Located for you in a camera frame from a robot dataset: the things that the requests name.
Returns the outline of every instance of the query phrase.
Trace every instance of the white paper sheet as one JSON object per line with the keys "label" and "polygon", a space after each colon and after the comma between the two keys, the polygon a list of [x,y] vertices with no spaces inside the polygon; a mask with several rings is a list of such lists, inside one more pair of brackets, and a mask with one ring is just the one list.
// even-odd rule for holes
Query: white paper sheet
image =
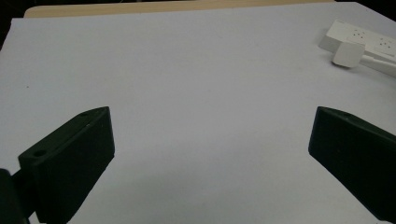
{"label": "white paper sheet", "polygon": [[396,79],[318,47],[335,19],[396,36],[356,3],[13,20],[1,167],[108,105],[116,157],[70,223],[378,223],[307,151],[319,105],[396,133]]}

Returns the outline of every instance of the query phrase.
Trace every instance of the black object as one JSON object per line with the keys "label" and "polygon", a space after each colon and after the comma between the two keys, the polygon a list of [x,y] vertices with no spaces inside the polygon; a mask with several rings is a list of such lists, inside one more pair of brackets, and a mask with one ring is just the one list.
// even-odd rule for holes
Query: black object
{"label": "black object", "polygon": [[318,107],[309,153],[376,218],[396,223],[396,136]]}
{"label": "black object", "polygon": [[108,107],[83,112],[19,156],[21,169],[0,170],[0,223],[66,223],[114,158]]}

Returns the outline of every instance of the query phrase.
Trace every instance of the electrical socket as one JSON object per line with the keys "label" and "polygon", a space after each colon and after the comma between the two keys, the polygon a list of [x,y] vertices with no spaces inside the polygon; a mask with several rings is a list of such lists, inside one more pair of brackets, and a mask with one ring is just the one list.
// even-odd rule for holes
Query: electrical socket
{"label": "electrical socket", "polygon": [[396,40],[358,26],[336,20],[319,46],[335,53],[343,42],[361,44],[364,54],[377,60],[396,63]]}

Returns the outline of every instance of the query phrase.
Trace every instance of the power outlet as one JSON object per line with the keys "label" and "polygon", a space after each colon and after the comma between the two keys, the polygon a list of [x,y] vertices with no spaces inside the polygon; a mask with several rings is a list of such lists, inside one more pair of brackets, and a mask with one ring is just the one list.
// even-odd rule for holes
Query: power outlet
{"label": "power outlet", "polygon": [[319,46],[335,53],[343,42],[361,44],[364,54],[377,60],[396,63],[396,40],[358,26],[336,20]]}

